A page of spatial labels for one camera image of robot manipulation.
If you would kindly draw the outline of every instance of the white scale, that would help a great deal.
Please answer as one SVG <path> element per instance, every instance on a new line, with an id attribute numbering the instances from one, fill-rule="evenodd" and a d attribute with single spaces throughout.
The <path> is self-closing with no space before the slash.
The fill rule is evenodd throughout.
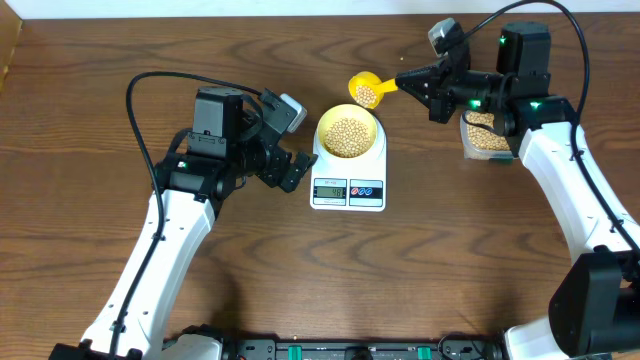
<path id="1" fill-rule="evenodd" d="M 323 122 L 352 117 L 375 125 L 375 141 L 364 154 L 345 159 L 329 153 L 320 140 Z M 318 122 L 313 139 L 318 160 L 311 168 L 311 207 L 317 210 L 382 211 L 387 198 L 387 137 L 382 125 L 367 110 L 340 105 Z"/>

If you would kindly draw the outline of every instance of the container of beans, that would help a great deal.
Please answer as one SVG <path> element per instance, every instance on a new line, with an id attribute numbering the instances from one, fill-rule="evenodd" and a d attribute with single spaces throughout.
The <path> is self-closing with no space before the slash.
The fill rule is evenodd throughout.
<path id="1" fill-rule="evenodd" d="M 376 118 L 356 105 L 331 108 L 320 118 L 316 130 L 316 142 L 322 144 L 320 155 L 328 160 L 366 159 L 377 137 Z"/>
<path id="2" fill-rule="evenodd" d="M 460 134 L 464 145 L 464 157 L 477 160 L 508 160 L 513 159 L 507 140 L 489 131 L 464 122 L 463 117 L 473 124 L 483 124 L 493 127 L 493 114 L 481 114 L 466 111 L 460 117 Z"/>

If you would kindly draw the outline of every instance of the soybean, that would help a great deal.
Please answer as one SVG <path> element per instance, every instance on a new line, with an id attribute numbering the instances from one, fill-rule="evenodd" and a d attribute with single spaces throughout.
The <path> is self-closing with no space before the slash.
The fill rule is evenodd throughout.
<path id="1" fill-rule="evenodd" d="M 371 143 L 367 126 L 351 118 L 342 118 L 331 125 L 324 141 L 325 148 L 341 158 L 360 156 L 369 150 Z"/>
<path id="2" fill-rule="evenodd" d="M 470 123 L 484 124 L 493 127 L 493 114 L 480 114 L 468 111 L 466 116 Z M 504 137 L 492 134 L 476 126 L 465 125 L 467 125 L 467 131 L 469 132 L 469 140 L 476 148 L 495 151 L 509 150 L 509 144 Z"/>
<path id="3" fill-rule="evenodd" d="M 369 107 L 376 102 L 377 98 L 378 96 L 372 88 L 366 85 L 356 86 L 356 97 L 354 99 L 360 106 Z"/>

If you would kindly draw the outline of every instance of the wooden table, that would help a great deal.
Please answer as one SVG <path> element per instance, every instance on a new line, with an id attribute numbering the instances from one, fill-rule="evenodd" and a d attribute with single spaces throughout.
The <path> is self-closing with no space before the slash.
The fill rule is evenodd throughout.
<path id="1" fill-rule="evenodd" d="M 151 193 L 124 107 L 135 74 L 187 71 L 287 92 L 309 116 L 285 145 L 310 152 L 322 113 L 350 102 L 348 79 L 433 62 L 426 32 L 444 17 L 28 21 L 0 94 L 0 357 L 76 344 L 130 255 Z M 456 19 L 470 29 L 484 17 Z M 552 91 L 575 104 L 581 53 L 560 15 L 498 19 L 474 37 L 473 67 L 492 71 L 500 27 L 523 19 L 553 30 Z M 638 219 L 640 18 L 578 19 L 592 62 L 584 128 Z M 198 85 L 137 88 L 155 160 L 191 125 Z M 531 174 L 518 161 L 465 160 L 456 116 L 429 122 L 406 94 L 389 95 L 376 114 L 389 142 L 386 210 L 314 211 L 308 178 L 292 194 L 251 178 L 198 250 L 168 335 L 210 323 L 282 338 L 423 339 L 545 315 L 570 260 Z"/>

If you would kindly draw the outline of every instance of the yellow scoop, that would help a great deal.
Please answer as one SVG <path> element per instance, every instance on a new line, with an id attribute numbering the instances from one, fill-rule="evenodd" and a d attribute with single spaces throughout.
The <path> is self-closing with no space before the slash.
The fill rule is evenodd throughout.
<path id="1" fill-rule="evenodd" d="M 396 79 L 382 82 L 376 74 L 363 71 L 349 80 L 349 94 L 360 106 L 374 109 L 385 93 L 397 91 Z"/>

